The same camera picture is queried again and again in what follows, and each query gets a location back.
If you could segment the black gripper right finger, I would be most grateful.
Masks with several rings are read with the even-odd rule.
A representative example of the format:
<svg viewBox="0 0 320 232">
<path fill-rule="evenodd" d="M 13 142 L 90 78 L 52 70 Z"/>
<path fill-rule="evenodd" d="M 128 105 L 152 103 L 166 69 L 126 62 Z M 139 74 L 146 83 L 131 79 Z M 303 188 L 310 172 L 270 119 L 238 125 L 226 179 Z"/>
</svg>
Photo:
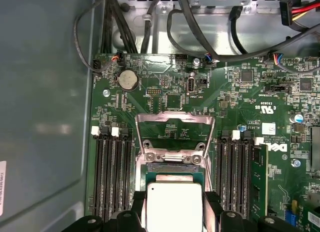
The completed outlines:
<svg viewBox="0 0 320 232">
<path fill-rule="evenodd" d="M 262 216 L 257 222 L 251 222 L 235 211 L 224 211 L 220 205 L 220 197 L 213 191 L 203 193 L 203 208 L 203 224 L 207 231 L 299 231 L 298 228 L 275 216 Z"/>
</svg>

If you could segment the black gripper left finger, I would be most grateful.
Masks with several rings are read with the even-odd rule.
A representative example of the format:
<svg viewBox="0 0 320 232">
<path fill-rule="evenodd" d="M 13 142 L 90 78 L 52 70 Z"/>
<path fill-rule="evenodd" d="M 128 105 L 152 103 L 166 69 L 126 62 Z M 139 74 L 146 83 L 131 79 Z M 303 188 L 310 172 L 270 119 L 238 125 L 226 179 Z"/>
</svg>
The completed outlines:
<svg viewBox="0 0 320 232">
<path fill-rule="evenodd" d="M 83 216 L 62 231 L 146 231 L 142 226 L 142 208 L 145 198 L 145 191 L 136 191 L 130 210 L 115 213 L 115 218 L 111 218 L 107 222 L 99 216 Z"/>
</svg>

